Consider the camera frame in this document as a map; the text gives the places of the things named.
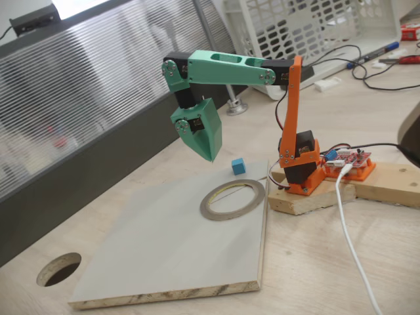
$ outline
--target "white plastic crate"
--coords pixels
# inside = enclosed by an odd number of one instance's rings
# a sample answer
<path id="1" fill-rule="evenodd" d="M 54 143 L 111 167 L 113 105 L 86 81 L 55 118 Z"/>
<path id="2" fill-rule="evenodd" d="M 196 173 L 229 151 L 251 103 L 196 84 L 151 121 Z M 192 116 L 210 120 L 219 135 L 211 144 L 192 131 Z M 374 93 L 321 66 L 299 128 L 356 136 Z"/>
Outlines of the white plastic crate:
<path id="1" fill-rule="evenodd" d="M 357 45 L 369 54 L 401 39 L 393 0 L 224 0 L 222 11 L 236 52 L 269 59 L 303 57 L 309 64 L 335 47 Z M 326 58 L 354 60 L 357 49 L 347 47 Z M 331 61 L 314 67 L 305 88 L 346 67 Z M 274 100 L 279 87 L 254 87 Z"/>

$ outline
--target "blue cube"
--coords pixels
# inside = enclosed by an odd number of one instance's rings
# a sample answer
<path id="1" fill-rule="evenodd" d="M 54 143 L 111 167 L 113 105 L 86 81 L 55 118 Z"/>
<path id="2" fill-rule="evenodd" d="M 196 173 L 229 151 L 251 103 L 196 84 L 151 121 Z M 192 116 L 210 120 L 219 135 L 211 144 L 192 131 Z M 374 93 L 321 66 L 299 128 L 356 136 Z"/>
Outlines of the blue cube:
<path id="1" fill-rule="evenodd" d="M 232 169 L 234 170 L 235 175 L 244 174 L 245 173 L 245 162 L 242 158 L 234 159 L 232 161 Z"/>

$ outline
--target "wire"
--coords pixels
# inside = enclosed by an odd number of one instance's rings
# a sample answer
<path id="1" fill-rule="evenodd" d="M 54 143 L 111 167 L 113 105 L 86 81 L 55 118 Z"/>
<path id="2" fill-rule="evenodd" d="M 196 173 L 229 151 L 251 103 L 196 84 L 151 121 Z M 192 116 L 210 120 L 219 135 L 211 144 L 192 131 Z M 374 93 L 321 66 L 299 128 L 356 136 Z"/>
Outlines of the wire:
<path id="1" fill-rule="evenodd" d="M 277 181 L 273 178 L 273 176 L 271 175 L 271 170 L 273 169 L 273 167 L 274 167 L 274 166 L 276 166 L 276 165 L 277 165 L 277 163 L 279 162 L 279 160 L 280 160 L 280 159 L 278 159 L 276 163 L 274 163 L 273 165 L 271 165 L 270 169 L 268 170 L 268 177 L 270 177 L 270 180 L 271 180 L 274 184 L 276 184 L 276 185 L 278 186 L 278 188 L 279 188 L 279 189 L 283 189 L 283 188 L 284 188 L 285 190 L 288 190 L 288 189 L 290 189 L 290 186 L 284 186 L 284 185 L 280 184 L 280 183 L 279 183 L 279 182 L 277 182 Z"/>
<path id="2" fill-rule="evenodd" d="M 395 144 L 395 143 L 390 143 L 390 142 L 370 143 L 370 144 L 363 144 L 361 146 L 350 146 L 350 147 L 348 147 L 348 149 L 367 148 L 367 147 L 370 147 L 370 146 L 394 146 L 397 149 L 399 149 L 399 151 L 401 151 L 401 153 L 403 153 L 405 156 L 409 157 L 412 161 L 414 161 L 414 163 L 420 164 L 420 157 L 419 156 L 415 155 L 414 152 L 412 152 L 410 149 L 407 149 L 406 147 L 401 146 L 399 144 Z M 329 151 L 331 151 L 331 149 L 328 150 L 328 151 L 323 151 L 320 154 L 325 155 Z"/>
<path id="3" fill-rule="evenodd" d="M 278 119 L 277 109 L 278 109 L 278 105 L 280 104 L 280 102 L 286 97 L 287 88 L 288 88 L 288 86 L 286 86 L 286 92 L 284 93 L 284 95 L 282 96 L 282 98 L 277 102 L 277 105 L 276 105 L 276 120 L 277 120 L 278 126 L 280 127 L 281 130 L 283 130 L 283 125 L 282 125 L 282 123 L 280 123 L 280 119 Z"/>
<path id="4" fill-rule="evenodd" d="M 330 50 L 329 52 L 327 52 L 327 53 L 323 54 L 321 57 L 319 57 L 317 60 L 315 60 L 315 61 L 311 62 L 311 63 L 310 63 L 309 65 L 307 65 L 307 66 L 308 66 L 308 67 L 313 66 L 313 65 L 315 65 L 318 61 L 320 61 L 323 57 L 325 57 L 325 56 L 327 56 L 327 55 L 329 55 L 329 54 L 333 53 L 334 51 L 337 51 L 337 50 L 339 50 L 339 49 L 345 48 L 345 47 L 354 47 L 354 48 L 357 48 L 357 49 L 358 49 L 358 51 L 359 51 L 359 59 L 361 59 L 361 57 L 362 57 L 362 51 L 360 50 L 360 47 L 359 47 L 359 46 L 356 46 L 356 45 L 343 45 L 343 46 L 340 46 L 340 47 L 334 48 L 334 49 Z"/>
<path id="5" fill-rule="evenodd" d="M 420 48 L 420 42 L 418 42 L 416 45 L 417 45 L 418 48 Z M 356 61 L 349 60 L 349 59 L 344 59 L 344 58 L 330 58 L 330 59 L 327 59 L 327 60 L 320 61 L 325 56 L 333 53 L 334 51 L 336 51 L 338 49 L 342 49 L 342 48 L 345 48 L 345 47 L 354 47 L 354 48 L 357 48 L 357 50 L 359 52 L 359 57 L 356 59 Z M 415 56 L 419 56 L 419 55 L 404 56 L 402 58 L 409 58 L 409 57 L 415 57 Z M 383 70 L 383 71 L 381 71 L 379 73 L 368 75 L 368 70 L 366 69 L 365 66 L 363 66 L 360 63 L 361 59 L 362 59 L 362 50 L 360 49 L 359 46 L 356 46 L 356 45 L 343 45 L 343 46 L 340 46 L 340 47 L 331 49 L 330 51 L 328 51 L 327 53 L 325 53 L 321 57 L 319 57 L 317 60 L 315 60 L 312 63 L 310 63 L 308 66 L 317 66 L 318 64 L 322 64 L 322 63 L 327 62 L 327 61 L 340 60 L 340 61 L 350 62 L 350 63 L 354 64 L 354 67 L 352 69 L 352 76 L 353 76 L 353 78 L 354 79 L 357 79 L 357 80 L 362 80 L 363 83 L 364 83 L 364 85 L 366 85 L 366 87 L 368 87 L 369 89 L 380 90 L 380 91 L 400 91 L 400 90 L 412 89 L 412 88 L 415 88 L 415 87 L 420 87 L 420 85 L 412 85 L 412 86 L 409 86 L 409 87 L 399 87 L 399 88 L 395 88 L 395 89 L 388 89 L 388 88 L 382 88 L 382 87 L 372 87 L 371 85 L 369 85 L 366 82 L 366 80 L 368 80 L 369 78 L 374 77 L 376 75 L 383 74 L 383 73 L 387 72 L 393 66 L 395 66 L 396 64 L 399 64 L 399 61 L 396 61 L 395 63 L 391 64 L 387 69 L 385 69 L 385 70 Z M 361 67 L 364 70 L 364 76 L 363 77 L 357 77 L 354 74 L 354 71 L 356 70 L 357 67 Z"/>
<path id="6" fill-rule="evenodd" d="M 5 32 L 2 34 L 2 36 L 0 37 L 0 40 L 2 40 L 2 39 L 4 38 L 4 36 L 6 36 L 7 32 L 8 32 L 8 31 L 10 31 L 11 29 L 12 29 L 12 27 L 11 27 L 11 26 L 9 26 L 9 27 L 5 30 Z"/>
<path id="7" fill-rule="evenodd" d="M 372 304 L 372 307 L 375 310 L 375 313 L 377 315 L 382 315 L 381 309 L 379 308 L 379 305 L 376 301 L 375 295 L 373 294 L 372 288 L 370 286 L 368 277 L 366 277 L 366 274 L 365 274 L 365 271 L 363 270 L 362 264 L 360 263 L 359 258 L 357 257 L 356 251 L 354 250 L 352 241 L 351 241 L 350 236 L 349 236 L 348 231 L 347 231 L 346 221 L 345 221 L 345 218 L 344 218 L 343 203 L 341 202 L 339 185 L 340 185 L 340 180 L 342 179 L 342 177 L 344 175 L 346 175 L 352 168 L 353 168 L 352 164 L 346 164 L 341 169 L 340 175 L 337 178 L 337 182 L 335 182 L 335 191 L 337 193 L 337 201 L 338 201 L 339 210 L 340 210 L 341 226 L 343 227 L 343 232 L 344 232 L 344 236 L 346 238 L 347 244 L 348 244 L 348 248 L 350 249 L 350 252 L 352 253 L 354 262 L 356 263 L 356 266 L 357 266 L 357 268 L 359 270 L 359 273 L 362 277 L 362 280 L 365 284 L 367 294 L 369 295 L 369 300 Z"/>
<path id="8" fill-rule="evenodd" d="M 420 55 L 418 55 L 418 54 L 412 54 L 412 55 L 409 55 L 409 56 L 404 56 L 404 57 L 401 57 L 401 58 L 410 58 L 410 57 L 418 57 L 418 56 L 420 56 Z M 344 59 L 344 58 L 331 58 L 331 59 L 327 59 L 327 60 L 319 61 L 319 62 L 317 62 L 316 64 L 314 64 L 313 66 L 317 66 L 318 64 L 322 64 L 322 63 L 324 63 L 324 62 L 327 62 L 327 61 L 332 61 L 332 60 L 340 60 L 340 61 L 345 61 L 345 62 L 351 62 L 351 63 L 355 64 L 356 66 L 361 67 L 361 68 L 365 71 L 365 74 L 364 74 L 364 76 L 363 76 L 363 77 L 356 77 L 356 75 L 354 74 L 354 70 L 356 69 L 356 67 L 354 67 L 354 68 L 353 68 L 353 70 L 352 70 L 352 75 L 353 75 L 353 77 L 354 77 L 355 79 L 357 79 L 357 80 L 362 80 L 362 81 L 363 81 L 363 83 L 364 83 L 364 85 L 365 85 L 366 87 L 368 87 L 369 89 L 372 89 L 372 90 L 380 90 L 380 91 L 401 91 L 401 90 L 406 90 L 406 89 L 412 89 L 412 88 L 414 88 L 414 87 L 420 87 L 420 84 L 418 84 L 418 85 L 411 85 L 411 86 L 409 86 L 409 87 L 397 87 L 397 88 L 389 89 L 389 88 L 383 88 L 383 87 L 372 87 L 371 85 L 369 85 L 369 84 L 366 82 L 366 80 L 368 80 L 368 79 L 369 79 L 369 78 L 371 78 L 371 77 L 374 77 L 374 76 L 376 76 L 376 75 L 383 74 L 383 73 L 387 72 L 387 71 L 388 71 L 388 70 L 390 70 L 393 66 L 395 66 L 396 64 L 398 64 L 398 63 L 399 63 L 399 61 L 396 61 L 395 63 L 391 64 L 391 65 L 390 65 L 387 69 L 385 69 L 385 70 L 383 70 L 383 71 L 381 71 L 381 72 L 375 73 L 375 74 L 371 74 L 371 75 L 368 75 L 368 70 L 365 68 L 365 66 L 363 66 L 363 65 L 362 65 L 362 64 L 360 64 L 359 62 L 356 62 L 356 61 L 353 61 L 353 60 L 349 60 L 349 59 Z"/>

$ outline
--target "table surface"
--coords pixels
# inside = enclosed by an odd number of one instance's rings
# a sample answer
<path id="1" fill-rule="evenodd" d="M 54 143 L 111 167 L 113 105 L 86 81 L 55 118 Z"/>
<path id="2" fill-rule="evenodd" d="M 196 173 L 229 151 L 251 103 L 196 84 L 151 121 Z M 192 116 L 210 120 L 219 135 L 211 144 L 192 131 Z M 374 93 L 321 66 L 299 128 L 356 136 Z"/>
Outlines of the table surface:
<path id="1" fill-rule="evenodd" d="M 414 52 L 414 43 L 403 43 Z M 418 65 L 395 66 L 371 84 L 396 87 L 420 83 Z M 378 70 L 368 66 L 374 73 Z M 312 130 L 322 150 L 339 142 L 352 145 L 396 142 L 401 122 L 420 101 L 420 89 L 383 92 L 367 89 L 349 71 L 324 93 L 301 91 L 299 131 Z M 209 163 L 177 140 L 96 198 L 19 256 L 0 268 L 0 314 L 78 314 L 68 306 L 77 281 L 136 190 L 245 162 L 278 158 L 281 132 L 276 102 L 248 89 L 245 113 L 219 110 L 223 147 Z M 284 120 L 285 106 L 279 117 Z M 409 163 L 393 147 L 374 147 L 373 159 Z M 420 314 L 420 211 L 375 201 L 345 205 L 349 233 L 383 314 Z M 79 268 L 50 287 L 36 284 L 53 259 L 79 253 Z M 262 289 L 258 292 L 84 311 L 83 314 L 373 314 L 364 285 L 345 243 L 336 207 L 294 217 L 268 211 Z"/>

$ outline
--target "white usb cable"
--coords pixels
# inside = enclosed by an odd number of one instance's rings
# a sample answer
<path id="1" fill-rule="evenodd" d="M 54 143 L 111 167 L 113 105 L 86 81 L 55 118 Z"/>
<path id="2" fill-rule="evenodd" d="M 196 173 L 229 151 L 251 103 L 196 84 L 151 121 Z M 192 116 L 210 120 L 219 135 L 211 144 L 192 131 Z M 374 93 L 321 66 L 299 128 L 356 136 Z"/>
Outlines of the white usb cable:
<path id="1" fill-rule="evenodd" d="M 370 287 L 368 277 L 366 277 L 366 274 L 363 270 L 362 264 L 360 263 L 359 258 L 357 257 L 356 251 L 353 248 L 353 244 L 352 244 L 350 236 L 347 232 L 346 222 L 345 222 L 345 219 L 344 219 L 343 203 L 341 202 L 339 185 L 340 185 L 340 181 L 341 181 L 342 177 L 345 176 L 352 168 L 353 168 L 353 164 L 346 164 L 341 169 L 340 175 L 338 176 L 337 182 L 335 183 L 335 191 L 337 193 L 337 201 L 338 201 L 339 209 L 340 209 L 341 225 L 343 227 L 343 232 L 344 232 L 344 236 L 346 238 L 347 244 L 348 244 L 348 248 L 350 248 L 350 252 L 352 253 L 354 262 L 356 263 L 356 266 L 359 270 L 359 273 L 362 276 L 363 282 L 365 283 L 367 294 L 369 295 L 369 299 L 370 299 L 370 302 L 373 306 L 373 309 L 375 310 L 375 313 L 377 315 L 382 315 L 381 309 L 379 308 L 379 305 L 378 305 L 378 303 L 376 302 L 376 299 L 375 299 L 375 295 L 373 294 L 372 288 Z"/>

